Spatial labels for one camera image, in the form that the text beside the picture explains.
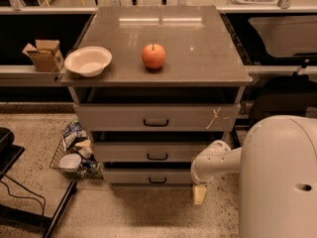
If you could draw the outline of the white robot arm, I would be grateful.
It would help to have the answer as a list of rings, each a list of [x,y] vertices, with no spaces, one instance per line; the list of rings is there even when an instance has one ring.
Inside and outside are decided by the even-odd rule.
[[[194,159],[192,180],[239,175],[239,238],[317,238],[317,119],[271,116],[243,146],[215,141]]]

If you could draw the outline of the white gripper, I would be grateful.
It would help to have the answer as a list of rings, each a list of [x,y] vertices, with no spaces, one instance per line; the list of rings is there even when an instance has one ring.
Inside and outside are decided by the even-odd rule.
[[[192,161],[191,178],[195,183],[193,186],[195,205],[203,203],[207,191],[206,184],[210,183],[215,175],[229,170],[227,157],[230,151],[231,148],[227,143],[216,140]]]

